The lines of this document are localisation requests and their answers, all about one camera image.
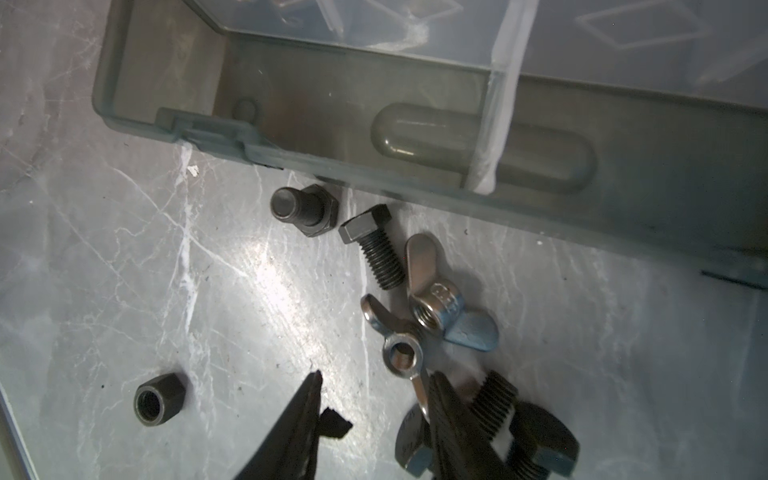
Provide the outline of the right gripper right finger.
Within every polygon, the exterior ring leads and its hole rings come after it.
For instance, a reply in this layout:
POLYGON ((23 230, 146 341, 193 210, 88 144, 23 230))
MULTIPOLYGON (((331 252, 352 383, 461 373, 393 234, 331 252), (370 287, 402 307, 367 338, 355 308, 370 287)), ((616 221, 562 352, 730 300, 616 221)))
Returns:
POLYGON ((435 479, 512 477, 492 446, 516 400, 516 388, 506 378, 489 372, 465 404, 447 376, 436 372, 429 380, 428 400, 435 479))

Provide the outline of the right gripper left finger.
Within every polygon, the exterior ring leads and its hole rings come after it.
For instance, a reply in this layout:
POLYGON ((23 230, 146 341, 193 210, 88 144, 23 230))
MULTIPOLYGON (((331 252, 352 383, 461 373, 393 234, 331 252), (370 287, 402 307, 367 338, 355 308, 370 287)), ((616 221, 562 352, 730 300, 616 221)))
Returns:
POLYGON ((353 424, 321 407, 323 376, 307 375, 238 479, 313 479, 322 437, 342 439, 353 424))

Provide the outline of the silver wing nut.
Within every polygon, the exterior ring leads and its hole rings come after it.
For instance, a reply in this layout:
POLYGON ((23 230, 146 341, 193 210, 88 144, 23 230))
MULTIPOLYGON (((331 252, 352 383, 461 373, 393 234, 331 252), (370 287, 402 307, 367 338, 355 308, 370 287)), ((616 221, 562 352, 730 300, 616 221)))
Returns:
POLYGON ((394 315, 372 294, 364 295, 360 306, 365 320, 384 338, 382 359, 386 368, 393 375, 411 382, 420 410, 428 420, 429 374, 423 335, 418 325, 394 315))
POLYGON ((437 243, 426 234, 411 236, 405 246, 408 303, 416 321, 442 340, 481 352, 494 350, 499 330, 492 316, 469 310, 455 283, 438 270, 437 243))

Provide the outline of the black hex bolt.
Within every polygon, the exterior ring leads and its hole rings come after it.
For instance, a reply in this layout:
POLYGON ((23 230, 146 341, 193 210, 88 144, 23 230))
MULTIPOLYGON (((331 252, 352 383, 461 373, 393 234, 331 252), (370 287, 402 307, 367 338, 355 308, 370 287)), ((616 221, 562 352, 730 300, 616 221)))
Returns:
POLYGON ((340 225, 344 244, 357 243, 382 290, 392 290, 405 281, 405 270, 385 231, 392 220, 386 204, 377 204, 340 225))
POLYGON ((270 211, 278 221, 292 224, 312 238, 336 227, 339 202, 319 184, 302 190, 283 187, 273 193, 270 211))
POLYGON ((415 478, 503 479, 507 476, 492 441, 511 413, 517 388, 500 373, 487 373, 466 405, 446 382, 438 390, 438 419, 430 423, 419 405, 401 421, 394 456, 415 478))

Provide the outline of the black hex nut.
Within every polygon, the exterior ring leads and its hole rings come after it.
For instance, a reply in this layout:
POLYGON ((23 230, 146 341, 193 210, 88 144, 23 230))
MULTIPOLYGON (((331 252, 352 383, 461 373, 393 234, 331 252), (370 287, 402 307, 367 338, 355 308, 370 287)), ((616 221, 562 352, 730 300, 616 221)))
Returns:
POLYGON ((186 388, 180 377, 176 373, 163 374, 137 388, 134 413, 144 426, 159 426, 182 410, 185 396, 186 388))

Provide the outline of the grey plastic organizer box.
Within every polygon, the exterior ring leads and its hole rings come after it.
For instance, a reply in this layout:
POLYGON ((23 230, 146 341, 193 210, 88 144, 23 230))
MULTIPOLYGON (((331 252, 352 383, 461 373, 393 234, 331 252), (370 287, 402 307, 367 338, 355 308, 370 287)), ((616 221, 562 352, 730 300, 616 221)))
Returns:
POLYGON ((112 129, 767 285, 763 1, 115 1, 112 129))

